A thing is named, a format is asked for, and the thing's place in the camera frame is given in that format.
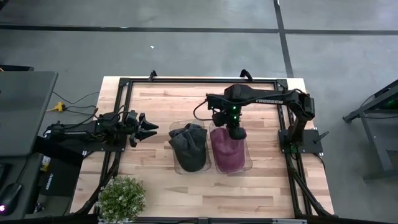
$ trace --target concrete floor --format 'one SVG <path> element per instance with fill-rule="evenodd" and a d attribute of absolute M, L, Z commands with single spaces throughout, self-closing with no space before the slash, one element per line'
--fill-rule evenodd
<path fill-rule="evenodd" d="M 395 0 L 280 0 L 280 6 L 286 29 L 398 29 Z M 0 22 L 277 28 L 272 0 L 10 0 Z M 335 213 L 398 222 L 398 181 L 363 182 L 363 175 L 379 169 L 376 153 L 360 121 L 341 119 L 398 78 L 397 36 L 287 35 L 287 45 L 294 76 L 305 79 L 315 98 L 315 124 L 330 132 L 323 148 Z M 237 76 L 246 68 L 254 77 L 286 77 L 278 34 L 0 30 L 0 63 L 58 72 L 55 91 L 71 101 L 99 91 L 103 76 L 149 75 L 153 69 L 162 76 Z M 50 105 L 58 100 L 53 96 Z M 57 120 L 83 118 L 50 113 L 42 130 Z"/>

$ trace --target computer mouse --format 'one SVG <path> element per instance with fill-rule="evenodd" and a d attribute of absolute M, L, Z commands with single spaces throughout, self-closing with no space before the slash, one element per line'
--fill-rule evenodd
<path fill-rule="evenodd" d="M 22 185 L 12 183 L 0 194 L 0 215 L 10 215 L 17 207 L 19 194 L 21 193 Z"/>

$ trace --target maroon towel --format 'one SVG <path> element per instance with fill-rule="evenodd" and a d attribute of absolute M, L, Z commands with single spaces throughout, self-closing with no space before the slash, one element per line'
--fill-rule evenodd
<path fill-rule="evenodd" d="M 210 139 L 215 162 L 220 172 L 236 172 L 242 169 L 245 162 L 244 139 L 231 139 L 226 128 L 212 130 Z"/>

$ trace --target transparent bin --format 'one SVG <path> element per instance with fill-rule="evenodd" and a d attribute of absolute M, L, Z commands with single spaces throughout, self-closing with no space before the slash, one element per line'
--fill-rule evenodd
<path fill-rule="evenodd" d="M 219 173 L 229 174 L 251 169 L 253 162 L 246 139 L 231 139 L 226 126 L 216 127 L 214 123 L 209 125 L 209 130 L 211 148 Z"/>
<path fill-rule="evenodd" d="M 206 140 L 207 132 L 204 122 L 197 119 L 178 121 L 170 125 L 169 143 L 173 148 L 176 173 L 192 174 L 211 167 Z"/>

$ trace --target black desk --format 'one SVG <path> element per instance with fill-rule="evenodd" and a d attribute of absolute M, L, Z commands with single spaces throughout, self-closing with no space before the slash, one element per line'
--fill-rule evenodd
<path fill-rule="evenodd" d="M 58 75 L 0 73 L 0 157 L 31 153 Z"/>
<path fill-rule="evenodd" d="M 22 168 L 27 162 L 24 172 L 21 174 L 19 183 L 22 184 L 22 192 L 18 198 L 18 207 L 15 211 L 8 216 L 0 216 L 0 221 L 4 220 L 18 220 L 25 217 L 30 200 L 34 194 L 35 186 L 39 177 L 39 170 L 42 164 L 43 154 L 35 153 L 27 157 L 3 157 L 0 158 L 0 163 L 12 164 L 12 167 L 8 173 L 8 177 L 1 189 L 3 189 L 11 183 L 14 183 L 18 175 L 21 173 Z"/>

